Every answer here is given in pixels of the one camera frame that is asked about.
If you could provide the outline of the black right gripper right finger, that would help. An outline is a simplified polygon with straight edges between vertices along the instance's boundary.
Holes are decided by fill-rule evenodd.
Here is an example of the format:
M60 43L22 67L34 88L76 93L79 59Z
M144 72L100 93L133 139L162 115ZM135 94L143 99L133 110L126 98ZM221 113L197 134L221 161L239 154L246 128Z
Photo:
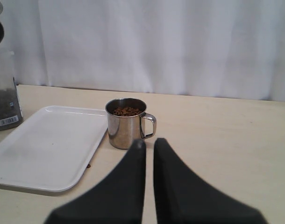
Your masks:
M265 224L262 213L193 172L165 138L154 144L153 186L159 224Z

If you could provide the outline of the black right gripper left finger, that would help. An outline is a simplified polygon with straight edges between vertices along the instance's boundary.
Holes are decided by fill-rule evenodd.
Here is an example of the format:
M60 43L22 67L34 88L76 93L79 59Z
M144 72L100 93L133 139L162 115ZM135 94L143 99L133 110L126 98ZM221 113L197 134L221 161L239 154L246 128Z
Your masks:
M146 144L135 140L96 186L54 209L47 224L140 224L143 217Z

